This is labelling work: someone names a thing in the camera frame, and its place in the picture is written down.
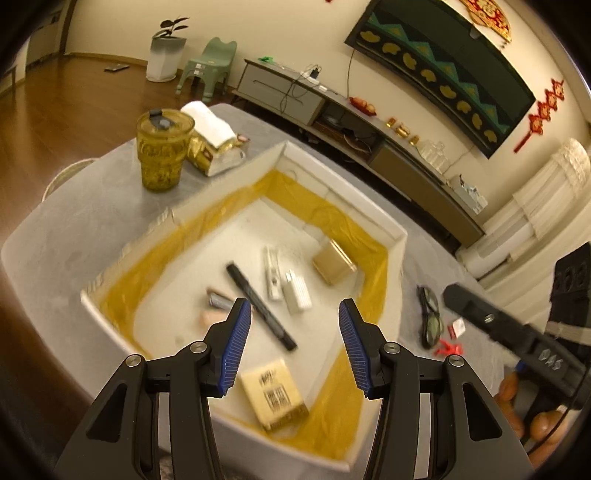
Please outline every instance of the human hand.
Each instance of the human hand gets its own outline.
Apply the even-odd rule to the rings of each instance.
[[[519,389],[519,377],[517,373],[511,372],[507,375],[499,387],[499,393],[495,395],[495,401],[500,406],[503,414],[509,420],[509,425],[519,438],[523,437],[525,426],[517,416],[511,401],[517,395]],[[536,442],[542,441],[551,429],[558,423],[562,416],[558,410],[537,414],[530,425],[530,437]],[[530,462],[534,468],[538,468],[558,446],[567,430],[567,422],[562,422],[560,427],[544,442],[537,450],[530,454]]]

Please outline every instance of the white tissue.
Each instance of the white tissue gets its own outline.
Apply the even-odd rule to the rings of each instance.
[[[236,138],[236,134],[224,120],[218,118],[205,106],[203,102],[189,102],[183,108],[183,113],[190,115],[195,120],[195,131],[219,148],[224,142]]]

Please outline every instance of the yellow glass cup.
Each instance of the yellow glass cup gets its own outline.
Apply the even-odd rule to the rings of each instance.
[[[163,191],[178,185],[195,121],[179,110],[150,110],[138,118],[137,148],[142,184]]]

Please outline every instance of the red paper decoration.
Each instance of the red paper decoration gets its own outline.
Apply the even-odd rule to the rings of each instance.
[[[507,42],[511,41],[509,21],[495,0],[460,0],[470,12],[474,22],[493,29]]]
[[[544,129],[542,128],[542,123],[544,120],[547,122],[550,121],[550,109],[557,111],[558,110],[558,99],[564,100],[564,80],[562,82],[557,82],[556,80],[552,79],[552,92],[548,89],[545,90],[546,94],[546,101],[545,102],[538,102],[538,114],[533,115],[530,114],[528,117],[530,119],[530,131],[527,132],[527,135],[517,144],[515,149],[513,150],[517,153],[521,150],[521,147],[525,145],[531,134],[538,134],[543,135]]]

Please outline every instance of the eyeglasses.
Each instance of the eyeglasses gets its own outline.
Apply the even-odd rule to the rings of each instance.
[[[423,317],[423,345],[425,348],[432,348],[437,345],[444,330],[439,315],[439,302],[435,292],[429,287],[417,286],[417,296]]]

